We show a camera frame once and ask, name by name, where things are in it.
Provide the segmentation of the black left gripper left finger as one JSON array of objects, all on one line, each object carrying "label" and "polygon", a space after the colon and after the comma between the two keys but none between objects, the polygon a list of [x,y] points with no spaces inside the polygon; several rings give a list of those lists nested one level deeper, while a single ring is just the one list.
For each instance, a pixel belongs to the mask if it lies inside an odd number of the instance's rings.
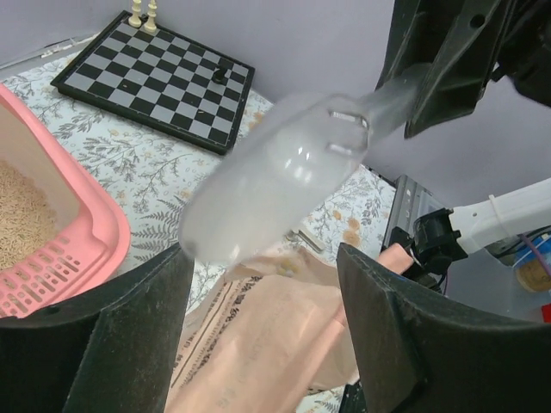
[{"label": "black left gripper left finger", "polygon": [[179,245],[86,293],[1,320],[3,412],[162,412],[194,262]]}]

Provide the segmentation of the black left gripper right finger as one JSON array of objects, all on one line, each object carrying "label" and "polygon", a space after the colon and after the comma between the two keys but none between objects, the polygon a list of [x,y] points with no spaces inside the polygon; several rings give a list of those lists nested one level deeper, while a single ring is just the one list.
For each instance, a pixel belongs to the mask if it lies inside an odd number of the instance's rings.
[{"label": "black left gripper right finger", "polygon": [[368,411],[549,411],[547,324],[446,299],[348,244],[337,272]]}]

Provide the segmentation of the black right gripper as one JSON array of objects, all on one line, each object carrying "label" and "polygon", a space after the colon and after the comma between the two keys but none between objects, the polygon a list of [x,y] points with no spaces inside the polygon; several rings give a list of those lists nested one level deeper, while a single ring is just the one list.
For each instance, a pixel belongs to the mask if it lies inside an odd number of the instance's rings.
[{"label": "black right gripper", "polygon": [[550,104],[550,2],[396,1],[376,87],[429,70],[404,136],[470,115],[489,79]]}]

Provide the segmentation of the pink cat litter bag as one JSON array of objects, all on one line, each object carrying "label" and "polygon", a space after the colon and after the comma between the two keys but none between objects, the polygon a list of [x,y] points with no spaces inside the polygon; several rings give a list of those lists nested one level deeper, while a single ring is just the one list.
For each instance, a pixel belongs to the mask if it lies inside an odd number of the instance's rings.
[{"label": "pink cat litter bag", "polygon": [[226,271],[184,319],[169,412],[292,412],[359,373],[337,268],[277,249]]}]

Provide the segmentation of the clear plastic scoop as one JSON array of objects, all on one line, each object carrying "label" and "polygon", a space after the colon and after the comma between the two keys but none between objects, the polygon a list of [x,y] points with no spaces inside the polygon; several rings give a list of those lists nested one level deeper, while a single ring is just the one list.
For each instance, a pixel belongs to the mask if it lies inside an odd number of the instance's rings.
[{"label": "clear plastic scoop", "polygon": [[184,253],[232,266],[278,242],[411,118],[428,70],[414,65],[360,98],[279,101],[194,191],[178,230]]}]

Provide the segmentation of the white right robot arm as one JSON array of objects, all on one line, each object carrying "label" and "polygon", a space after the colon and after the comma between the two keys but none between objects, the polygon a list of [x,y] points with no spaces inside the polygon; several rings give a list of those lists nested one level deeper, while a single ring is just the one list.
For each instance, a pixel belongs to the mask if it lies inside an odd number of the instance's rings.
[{"label": "white right robot arm", "polygon": [[[404,135],[471,114],[487,84],[501,78],[530,100],[550,103],[550,4],[547,1],[398,1],[380,85],[415,65],[427,74]],[[456,261],[508,237],[550,224],[550,183],[441,208],[399,225],[393,209],[386,234],[414,258],[409,278],[446,275]]]}]

